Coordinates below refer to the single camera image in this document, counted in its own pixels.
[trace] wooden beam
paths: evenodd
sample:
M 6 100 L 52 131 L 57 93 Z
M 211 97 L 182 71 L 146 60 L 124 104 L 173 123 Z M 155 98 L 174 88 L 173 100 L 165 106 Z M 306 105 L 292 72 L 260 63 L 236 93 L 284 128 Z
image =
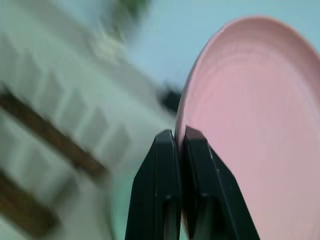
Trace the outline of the wooden beam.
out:
M 22 190 L 0 170 L 0 214 L 33 237 L 43 237 L 58 223 L 58 217 Z
M 0 107 L 62 153 L 76 168 L 82 168 L 92 177 L 99 177 L 106 172 L 105 167 L 90 153 L 82 150 L 48 120 L 42 118 L 11 93 L 0 95 Z

